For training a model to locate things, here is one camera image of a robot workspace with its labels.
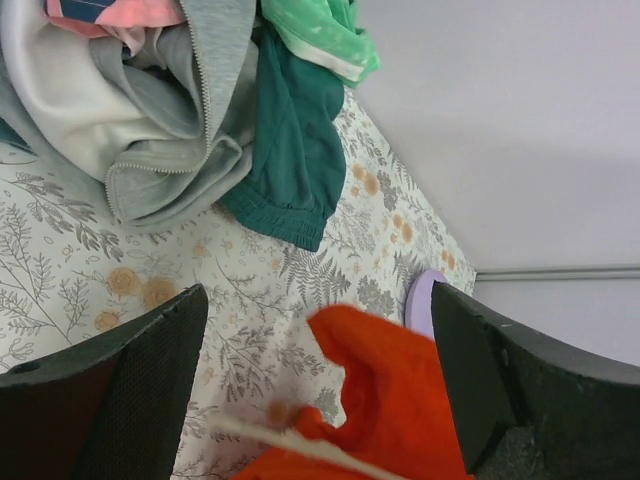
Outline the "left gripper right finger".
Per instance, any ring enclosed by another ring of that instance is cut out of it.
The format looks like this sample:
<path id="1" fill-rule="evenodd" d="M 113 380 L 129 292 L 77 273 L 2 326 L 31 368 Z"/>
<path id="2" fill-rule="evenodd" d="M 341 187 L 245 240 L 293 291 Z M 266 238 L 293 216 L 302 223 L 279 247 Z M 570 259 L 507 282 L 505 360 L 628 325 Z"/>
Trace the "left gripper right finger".
<path id="1" fill-rule="evenodd" d="M 467 473 L 636 479 L 639 369 L 435 283 L 433 330 Z"/>

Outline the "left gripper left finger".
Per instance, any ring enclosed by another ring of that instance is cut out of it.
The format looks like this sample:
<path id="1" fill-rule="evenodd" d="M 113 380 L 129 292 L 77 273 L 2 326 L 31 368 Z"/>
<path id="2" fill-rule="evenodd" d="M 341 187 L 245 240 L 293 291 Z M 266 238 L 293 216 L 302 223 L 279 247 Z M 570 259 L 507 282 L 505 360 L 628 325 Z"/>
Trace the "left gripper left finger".
<path id="1" fill-rule="evenodd" d="M 170 478 L 207 312 L 196 284 L 2 374 L 2 478 Z"/>

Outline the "orange shorts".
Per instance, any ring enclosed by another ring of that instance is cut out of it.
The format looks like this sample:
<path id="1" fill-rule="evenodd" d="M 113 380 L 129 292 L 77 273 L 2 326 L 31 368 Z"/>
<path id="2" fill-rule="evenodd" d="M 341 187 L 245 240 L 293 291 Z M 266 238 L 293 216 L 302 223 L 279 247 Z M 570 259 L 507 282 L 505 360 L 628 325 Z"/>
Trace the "orange shorts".
<path id="1" fill-rule="evenodd" d="M 404 479 L 467 478 L 433 340 L 347 305 L 308 323 L 324 356 L 345 370 L 346 420 L 334 427 L 304 406 L 296 432 Z"/>

